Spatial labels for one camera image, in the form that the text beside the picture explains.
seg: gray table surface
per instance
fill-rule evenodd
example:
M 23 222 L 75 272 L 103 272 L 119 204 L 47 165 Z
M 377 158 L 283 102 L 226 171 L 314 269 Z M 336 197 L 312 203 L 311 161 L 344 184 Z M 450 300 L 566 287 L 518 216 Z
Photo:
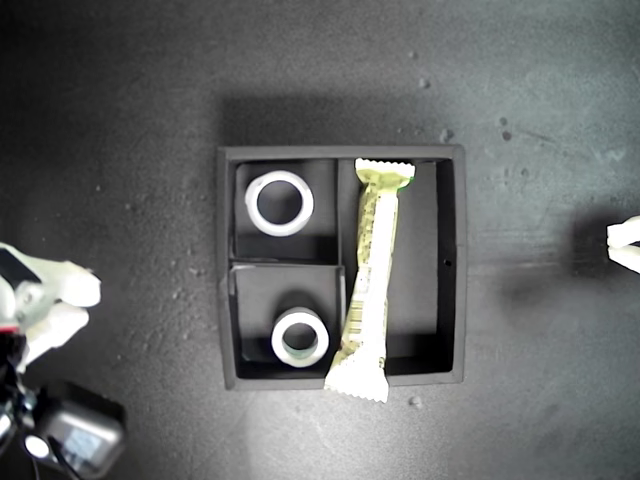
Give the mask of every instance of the gray table surface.
M 638 479 L 640 277 L 604 229 L 640 213 L 639 126 L 628 0 L 1 0 L 0 239 L 104 282 L 28 380 L 126 405 L 110 479 Z M 468 156 L 464 383 L 224 391 L 215 147 L 445 129 Z

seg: metal ring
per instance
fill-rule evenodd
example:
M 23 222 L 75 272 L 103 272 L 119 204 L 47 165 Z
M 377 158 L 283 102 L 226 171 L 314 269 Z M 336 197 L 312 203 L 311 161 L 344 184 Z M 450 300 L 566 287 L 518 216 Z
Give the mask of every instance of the metal ring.
M 262 192 L 267 185 L 274 182 L 286 182 L 300 192 L 302 206 L 298 215 L 290 222 L 282 224 L 272 223 L 264 218 L 258 209 L 260 192 Z M 295 173 L 287 172 L 286 170 L 276 170 L 254 179 L 249 184 L 249 188 L 247 188 L 244 202 L 247 205 L 249 218 L 256 228 L 272 237 L 288 237 L 294 233 L 298 233 L 304 228 L 313 213 L 313 194 L 311 193 L 309 185 Z
M 308 325 L 313 329 L 316 338 L 309 348 L 298 350 L 284 341 L 285 332 L 293 325 Z M 287 365 L 296 368 L 310 367 L 324 357 L 329 348 L 329 333 L 320 317 L 304 307 L 292 308 L 284 312 L 276 321 L 271 334 L 273 353 Z

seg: small hole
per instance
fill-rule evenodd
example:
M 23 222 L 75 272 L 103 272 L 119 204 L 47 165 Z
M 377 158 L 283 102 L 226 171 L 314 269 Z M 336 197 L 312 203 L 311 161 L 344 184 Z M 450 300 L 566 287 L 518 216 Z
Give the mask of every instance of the small hole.
M 313 328 L 304 323 L 291 325 L 284 332 L 284 343 L 295 350 L 311 348 L 316 342 L 317 335 Z
M 258 196 L 258 210 L 269 222 L 282 225 L 292 221 L 302 208 L 302 196 L 289 182 L 273 182 Z

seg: yellow wrapper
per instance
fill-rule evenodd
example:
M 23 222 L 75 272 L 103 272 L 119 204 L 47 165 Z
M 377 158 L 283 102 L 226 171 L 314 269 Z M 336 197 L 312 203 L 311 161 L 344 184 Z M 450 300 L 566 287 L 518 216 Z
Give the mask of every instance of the yellow wrapper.
M 386 402 L 387 287 L 398 219 L 397 192 L 411 182 L 415 167 L 406 163 L 356 160 L 365 185 L 358 222 L 358 275 L 324 388 Z

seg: black tray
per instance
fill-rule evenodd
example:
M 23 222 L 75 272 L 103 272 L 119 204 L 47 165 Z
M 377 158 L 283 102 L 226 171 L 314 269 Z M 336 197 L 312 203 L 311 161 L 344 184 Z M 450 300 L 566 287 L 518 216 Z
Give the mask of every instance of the black tray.
M 220 338 L 227 388 L 322 388 L 357 271 L 361 183 L 358 157 L 411 162 L 413 182 L 399 194 L 389 284 L 386 374 L 390 385 L 462 381 L 466 321 L 466 194 L 458 146 L 231 147 L 218 151 L 217 271 Z M 300 175 L 314 213 L 291 237 L 261 233 L 244 193 L 272 170 Z M 306 369 L 271 351 L 280 313 L 306 306 L 327 325 L 325 358 Z

